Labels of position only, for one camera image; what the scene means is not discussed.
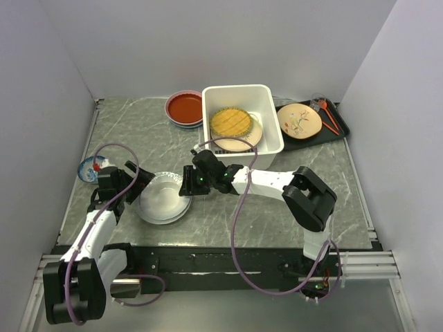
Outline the cream floral plate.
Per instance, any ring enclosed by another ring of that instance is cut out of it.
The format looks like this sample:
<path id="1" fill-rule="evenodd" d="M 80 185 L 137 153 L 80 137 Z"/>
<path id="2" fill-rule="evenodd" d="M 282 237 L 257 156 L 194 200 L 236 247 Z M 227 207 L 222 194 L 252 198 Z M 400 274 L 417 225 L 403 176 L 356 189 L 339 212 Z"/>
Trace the cream floral plate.
<path id="1" fill-rule="evenodd" d="M 220 135 L 217 135 L 213 130 L 211 130 L 210 133 L 212 139 L 220 138 Z M 257 127 L 254 126 L 254 128 L 252 128 L 252 130 L 248 132 L 245 136 L 240 137 L 241 140 L 248 142 L 248 144 L 232 138 L 224 138 L 221 140 L 218 139 L 215 141 L 215 144 L 219 148 L 229 152 L 248 151 L 251 149 L 251 145 L 253 147 L 256 147 L 258 145 L 258 143 L 261 141 L 262 133 L 262 127 L 258 125 Z"/>

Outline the round bamboo mat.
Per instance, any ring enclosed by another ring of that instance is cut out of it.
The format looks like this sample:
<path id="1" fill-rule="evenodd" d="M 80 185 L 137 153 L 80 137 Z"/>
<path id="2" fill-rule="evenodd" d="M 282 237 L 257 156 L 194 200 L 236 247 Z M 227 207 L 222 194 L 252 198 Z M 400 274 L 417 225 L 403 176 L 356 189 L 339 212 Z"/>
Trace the round bamboo mat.
<path id="1" fill-rule="evenodd" d="M 218 136 L 240 137 L 252 129 L 253 119 L 241 108 L 226 107 L 211 116 L 209 126 Z"/>

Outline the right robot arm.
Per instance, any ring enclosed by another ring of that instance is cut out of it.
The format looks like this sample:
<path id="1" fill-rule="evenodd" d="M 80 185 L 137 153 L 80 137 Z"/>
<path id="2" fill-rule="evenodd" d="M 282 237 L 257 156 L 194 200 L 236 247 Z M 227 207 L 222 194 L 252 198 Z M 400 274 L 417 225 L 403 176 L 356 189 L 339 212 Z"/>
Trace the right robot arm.
<path id="1" fill-rule="evenodd" d="M 209 150 L 193 154 L 192 164 L 183 168 L 180 196 L 207 195 L 212 189 L 240 196 L 230 235 L 236 266 L 239 262 L 235 252 L 235 229 L 246 196 L 250 194 L 283 201 L 303 229 L 302 258 L 297 267 L 303 267 L 310 275 L 319 275 L 326 269 L 329 225 L 337 195 L 314 171 L 305 166 L 294 172 L 264 171 L 252 165 L 226 166 Z"/>

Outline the red round plate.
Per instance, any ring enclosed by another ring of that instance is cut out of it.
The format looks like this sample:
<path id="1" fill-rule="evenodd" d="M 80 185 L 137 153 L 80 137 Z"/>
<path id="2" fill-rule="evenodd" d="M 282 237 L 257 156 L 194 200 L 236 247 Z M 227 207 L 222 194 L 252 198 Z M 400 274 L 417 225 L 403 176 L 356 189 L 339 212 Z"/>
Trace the red round plate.
<path id="1" fill-rule="evenodd" d="M 191 90 L 174 93 L 165 103 L 165 114 L 179 127 L 198 127 L 203 122 L 201 93 Z"/>

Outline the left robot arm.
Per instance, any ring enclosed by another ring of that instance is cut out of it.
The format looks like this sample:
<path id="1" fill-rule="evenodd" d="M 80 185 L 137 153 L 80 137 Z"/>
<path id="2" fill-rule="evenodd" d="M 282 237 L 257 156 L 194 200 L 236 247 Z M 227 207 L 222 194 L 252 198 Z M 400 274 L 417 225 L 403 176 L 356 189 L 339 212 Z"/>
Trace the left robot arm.
<path id="1" fill-rule="evenodd" d="M 59 261 L 43 272 L 44 303 L 49 324 L 83 325 L 100 319 L 117 275 L 131 277 L 138 268 L 129 243 L 110 245 L 110 236 L 125 210 L 155 175 L 127 161 L 125 168 L 103 167 L 91 194 L 85 223 L 77 239 Z"/>

